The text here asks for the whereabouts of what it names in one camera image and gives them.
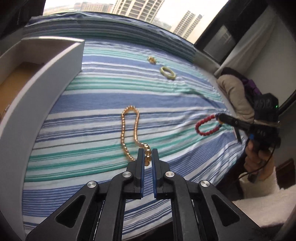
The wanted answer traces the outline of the person's right hand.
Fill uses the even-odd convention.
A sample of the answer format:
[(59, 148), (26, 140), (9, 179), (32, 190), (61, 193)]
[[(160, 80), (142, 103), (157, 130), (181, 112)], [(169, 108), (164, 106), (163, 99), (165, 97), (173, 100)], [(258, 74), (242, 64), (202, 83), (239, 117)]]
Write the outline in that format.
[(245, 153), (244, 168), (247, 172), (253, 172), (253, 174), (255, 174), (255, 170), (263, 167), (258, 172), (257, 181), (264, 181), (272, 175), (275, 165), (273, 155), (270, 151), (255, 151), (254, 144), (252, 140), (250, 140), (245, 149)]

